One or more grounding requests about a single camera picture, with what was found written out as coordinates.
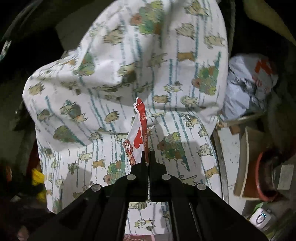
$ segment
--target white plastic bag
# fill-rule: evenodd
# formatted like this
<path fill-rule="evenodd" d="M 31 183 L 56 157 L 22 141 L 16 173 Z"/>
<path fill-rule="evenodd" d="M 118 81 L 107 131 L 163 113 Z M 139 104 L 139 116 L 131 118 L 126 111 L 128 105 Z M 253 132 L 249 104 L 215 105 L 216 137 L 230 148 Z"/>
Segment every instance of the white plastic bag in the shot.
<path fill-rule="evenodd" d="M 230 121 L 250 112 L 265 111 L 265 99 L 277 79 L 272 62 L 263 55 L 239 54 L 232 57 L 221 119 Z"/>

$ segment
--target black metal frame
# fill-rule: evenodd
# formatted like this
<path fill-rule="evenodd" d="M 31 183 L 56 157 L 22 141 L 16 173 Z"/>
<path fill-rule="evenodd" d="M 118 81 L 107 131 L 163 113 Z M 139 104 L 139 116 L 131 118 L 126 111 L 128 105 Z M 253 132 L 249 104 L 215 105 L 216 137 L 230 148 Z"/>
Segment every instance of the black metal frame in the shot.
<path fill-rule="evenodd" d="M 210 188 L 183 184 L 157 163 L 155 153 L 145 155 L 131 174 L 115 184 L 93 185 L 58 215 L 41 226 L 29 241 L 123 240 L 129 202 L 168 202 L 173 237 L 183 240 L 267 240 L 266 236 L 232 209 Z"/>

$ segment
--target white tile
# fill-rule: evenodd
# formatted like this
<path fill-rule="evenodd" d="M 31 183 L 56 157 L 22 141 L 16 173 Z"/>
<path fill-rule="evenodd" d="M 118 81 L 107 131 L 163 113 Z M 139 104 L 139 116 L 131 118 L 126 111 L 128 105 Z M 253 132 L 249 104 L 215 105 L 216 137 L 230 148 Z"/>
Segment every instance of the white tile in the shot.
<path fill-rule="evenodd" d="M 227 173 L 228 186 L 234 185 L 239 168 L 239 134 L 232 135 L 229 128 L 218 131 Z"/>
<path fill-rule="evenodd" d="M 229 205 L 236 210 L 239 214 L 242 214 L 246 200 L 244 198 L 240 198 L 238 196 L 234 196 L 233 194 L 234 185 L 228 187 L 228 194 L 229 194 Z"/>

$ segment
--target snack wrapper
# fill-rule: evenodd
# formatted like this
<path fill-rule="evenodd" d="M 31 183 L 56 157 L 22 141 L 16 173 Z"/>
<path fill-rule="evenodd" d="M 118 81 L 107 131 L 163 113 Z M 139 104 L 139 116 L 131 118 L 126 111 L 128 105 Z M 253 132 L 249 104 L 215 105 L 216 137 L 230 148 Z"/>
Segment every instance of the snack wrapper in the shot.
<path fill-rule="evenodd" d="M 145 105 L 140 98 L 136 98 L 133 106 L 136 111 L 136 117 L 126 140 L 122 143 L 131 166 L 141 162 L 143 151 L 145 152 L 146 163 L 149 163 Z"/>

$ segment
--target cartoon animal print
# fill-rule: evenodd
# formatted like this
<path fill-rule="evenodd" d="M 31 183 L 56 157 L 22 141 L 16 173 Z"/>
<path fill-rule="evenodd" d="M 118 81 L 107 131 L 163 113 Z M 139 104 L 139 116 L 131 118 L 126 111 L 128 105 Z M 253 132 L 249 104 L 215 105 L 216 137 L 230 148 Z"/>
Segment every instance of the cartoon animal print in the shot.
<path fill-rule="evenodd" d="M 50 112 L 47 109 L 44 109 L 37 115 L 37 120 L 42 122 L 44 120 L 47 120 L 49 117 L 50 117 Z"/>
<path fill-rule="evenodd" d="M 198 134 L 200 137 L 205 137 L 208 135 L 207 131 L 202 123 L 201 123 L 201 126 L 202 126 L 202 128 L 199 130 Z"/>
<path fill-rule="evenodd" d="M 103 180 L 108 185 L 114 184 L 117 179 L 126 175 L 126 164 L 124 161 L 116 161 L 108 166 L 107 175 Z"/>
<path fill-rule="evenodd" d="M 168 95 L 160 95 L 160 96 L 154 95 L 152 99 L 153 101 L 161 104 L 166 104 L 170 102 L 170 98 L 168 97 Z"/>
<path fill-rule="evenodd" d="M 112 93 L 112 92 L 116 92 L 118 91 L 118 88 L 117 87 L 109 87 L 107 85 L 103 85 L 103 87 L 93 87 L 93 89 L 97 90 L 97 91 L 105 91 L 105 92 L 108 92 L 108 93 Z"/>
<path fill-rule="evenodd" d="M 192 14 L 195 16 L 209 16 L 207 14 L 207 9 L 202 8 L 198 0 L 193 1 L 190 6 L 184 8 L 187 14 Z"/>
<path fill-rule="evenodd" d="M 197 176 L 194 175 L 192 177 L 188 177 L 188 178 L 184 178 L 184 176 L 179 176 L 179 179 L 182 183 L 184 184 L 188 184 L 188 185 L 191 185 L 191 186 L 194 186 L 195 184 L 198 183 L 198 181 L 194 181 L 193 179 L 196 178 Z"/>
<path fill-rule="evenodd" d="M 116 95 L 105 95 L 105 100 L 118 100 L 120 101 L 120 99 L 122 98 L 122 96 L 116 96 Z"/>
<path fill-rule="evenodd" d="M 90 52 L 86 52 L 80 66 L 78 69 L 73 71 L 73 74 L 79 75 L 79 76 L 88 76 L 94 73 L 95 70 L 95 64 L 93 60 L 93 56 L 90 54 Z"/>
<path fill-rule="evenodd" d="M 93 161 L 93 168 L 97 168 L 97 167 L 105 167 L 105 159 L 101 159 L 99 161 Z"/>
<path fill-rule="evenodd" d="M 214 174 L 219 174 L 217 166 L 213 166 L 211 169 L 205 170 L 206 178 L 211 178 Z"/>
<path fill-rule="evenodd" d="M 78 198 L 83 192 L 73 192 L 73 197 L 76 199 Z"/>
<path fill-rule="evenodd" d="M 165 210 L 163 211 L 163 218 L 170 218 L 170 211 L 169 210 Z"/>
<path fill-rule="evenodd" d="M 75 90 L 76 95 L 81 94 L 81 89 L 79 89 L 76 80 L 71 82 L 61 82 L 61 86 L 67 88 L 68 90 Z"/>
<path fill-rule="evenodd" d="M 68 164 L 68 170 L 69 172 L 73 175 L 74 172 L 75 172 L 75 169 L 78 171 L 79 169 L 79 163 L 71 163 L 71 164 Z"/>
<path fill-rule="evenodd" d="M 85 151 L 81 152 L 81 154 L 79 154 L 79 160 L 81 161 L 85 161 L 85 163 L 87 163 L 88 160 L 92 159 L 93 153 L 85 153 Z"/>
<path fill-rule="evenodd" d="M 194 39 L 194 26 L 191 23 L 182 23 L 182 27 L 176 28 L 178 35 L 183 35 L 185 37 L 189 37 Z"/>
<path fill-rule="evenodd" d="M 102 140 L 103 137 L 102 135 L 99 133 L 99 130 L 95 131 L 94 133 L 91 133 L 91 136 L 89 137 L 89 140 L 90 141 L 94 141 L 94 140 Z"/>
<path fill-rule="evenodd" d="M 157 149 L 162 151 L 168 160 L 182 160 L 183 165 L 190 171 L 178 132 L 173 132 L 165 136 L 157 145 Z"/>
<path fill-rule="evenodd" d="M 61 142 L 65 142 L 65 143 L 69 143 L 69 142 L 78 142 L 78 143 L 81 143 L 81 141 L 65 125 L 58 127 L 54 131 L 53 138 L 55 140 L 59 140 Z"/>
<path fill-rule="evenodd" d="M 118 133 L 118 134 L 116 134 L 116 136 L 114 138 L 117 141 L 117 143 L 121 143 L 122 140 L 125 140 L 127 138 L 127 135 L 128 135 L 128 132 Z"/>
<path fill-rule="evenodd" d="M 63 107 L 60 108 L 62 115 L 68 115 L 72 121 L 80 123 L 86 121 L 87 118 L 84 118 L 85 113 L 81 113 L 81 108 L 76 102 L 71 103 L 69 100 L 66 100 Z"/>
<path fill-rule="evenodd" d="M 145 202 L 130 202 L 128 205 L 128 209 L 138 209 L 138 210 L 142 210 L 145 209 L 147 207 L 147 203 Z"/>
<path fill-rule="evenodd" d="M 46 195 L 50 195 L 50 196 L 52 196 L 52 189 L 48 189 L 48 190 L 46 190 Z"/>
<path fill-rule="evenodd" d="M 64 185 L 64 182 L 65 182 L 65 179 L 63 179 L 62 176 L 61 176 L 61 178 L 56 179 L 57 188 L 61 185 Z"/>
<path fill-rule="evenodd" d="M 122 43 L 123 40 L 123 27 L 118 26 L 109 34 L 103 36 L 104 43 L 111 43 L 113 45 Z"/>
<path fill-rule="evenodd" d="M 222 41 L 224 41 L 225 39 L 221 38 L 219 33 L 217 36 L 214 36 L 214 35 L 205 36 L 204 40 L 208 49 L 212 49 L 213 46 L 225 47 L 225 45 L 222 43 Z"/>
<path fill-rule="evenodd" d="M 207 155 L 213 156 L 213 150 L 211 149 L 211 147 L 208 144 L 204 144 L 204 145 L 200 146 L 200 150 L 198 150 L 197 153 L 198 153 L 199 157 L 207 156 Z"/>
<path fill-rule="evenodd" d="M 174 84 L 172 84 L 172 85 L 167 84 L 163 88 L 168 93 L 175 93 L 175 92 L 178 92 L 178 91 L 182 91 L 181 87 L 182 87 L 182 84 L 180 84 L 179 81 L 176 81 Z"/>
<path fill-rule="evenodd" d="M 83 185 L 82 190 L 85 192 L 87 189 L 89 189 L 94 184 L 93 181 L 89 182 L 89 185 Z"/>
<path fill-rule="evenodd" d="M 45 148 L 44 147 L 44 148 L 41 149 L 41 152 L 44 153 L 48 159 L 50 159 L 50 158 L 52 158 L 54 156 L 53 153 L 52 153 L 52 150 L 50 148 Z"/>
<path fill-rule="evenodd" d="M 161 63 L 167 62 L 167 60 L 163 59 L 163 57 L 166 55 L 168 55 L 168 54 L 162 53 L 159 55 L 155 55 L 155 53 L 153 53 L 151 56 L 151 59 L 148 61 L 147 67 L 154 67 L 156 65 L 158 65 L 158 67 L 160 67 Z"/>
<path fill-rule="evenodd" d="M 191 81 L 192 85 L 199 88 L 201 93 L 213 96 L 216 94 L 217 77 L 219 74 L 219 62 L 221 58 L 221 52 L 218 53 L 217 60 L 214 61 L 213 66 L 202 67 L 199 70 L 196 79 Z"/>
<path fill-rule="evenodd" d="M 133 124 L 133 121 L 135 120 L 135 117 L 133 116 L 132 118 L 131 118 L 131 125 Z"/>
<path fill-rule="evenodd" d="M 181 98 L 180 101 L 188 109 L 194 109 L 195 107 L 197 107 L 197 98 L 195 97 L 189 97 L 188 95 L 185 95 Z"/>
<path fill-rule="evenodd" d="M 44 85 L 41 82 L 39 82 L 34 86 L 29 87 L 29 94 L 30 95 L 37 95 L 38 93 L 41 94 L 43 90 L 44 90 Z"/>
<path fill-rule="evenodd" d="M 50 172 L 49 174 L 48 174 L 48 180 L 52 183 L 52 181 L 53 181 L 53 176 L 52 176 L 52 173 Z"/>
<path fill-rule="evenodd" d="M 152 86 L 151 83 L 146 83 L 136 89 L 134 89 L 134 92 L 143 93 L 145 90 L 148 90 Z"/>
<path fill-rule="evenodd" d="M 196 124 L 200 124 L 200 120 L 198 117 L 195 117 L 193 115 L 182 115 L 185 117 L 186 119 L 186 126 L 189 127 L 189 128 L 193 128 L 194 125 Z"/>
<path fill-rule="evenodd" d="M 154 114 L 151 114 L 152 117 L 154 118 L 157 118 L 157 117 L 160 117 L 160 116 L 165 116 L 166 112 L 159 112 L 159 113 L 154 113 Z"/>
<path fill-rule="evenodd" d="M 153 1 L 141 7 L 139 12 L 131 18 L 130 24 L 138 26 L 141 34 L 161 35 L 164 15 L 162 1 Z"/>
<path fill-rule="evenodd" d="M 110 124 L 111 121 L 119 120 L 118 116 L 119 116 L 118 111 L 113 111 L 105 117 L 105 121 L 107 124 Z"/>
<path fill-rule="evenodd" d="M 53 162 L 50 164 L 51 168 L 58 168 L 59 167 L 59 162 L 57 161 L 56 158 L 54 158 Z"/>
<path fill-rule="evenodd" d="M 63 203 L 59 199 L 55 199 L 53 202 L 52 212 L 58 214 L 63 209 Z"/>
<path fill-rule="evenodd" d="M 133 71 L 135 71 L 136 67 L 137 67 L 137 62 L 133 62 L 131 64 L 121 66 L 117 71 L 118 76 L 120 77 L 120 76 L 128 75 Z"/>
<path fill-rule="evenodd" d="M 186 53 L 177 53 L 177 59 L 181 62 L 184 61 L 186 59 L 190 60 L 190 61 L 195 61 L 195 57 L 194 57 L 194 53 L 191 52 L 186 52 Z"/>
<path fill-rule="evenodd" d="M 140 219 L 135 222 L 136 228 L 145 228 L 148 231 L 152 231 L 152 229 L 155 227 L 154 220 L 146 220 L 146 219 Z"/>
<path fill-rule="evenodd" d="M 67 88 L 69 90 L 78 88 L 78 84 L 77 84 L 77 81 L 76 80 L 75 81 L 71 81 L 71 82 L 65 82 L 65 81 L 63 81 L 63 82 L 61 82 L 61 86 L 65 87 L 65 88 Z"/>

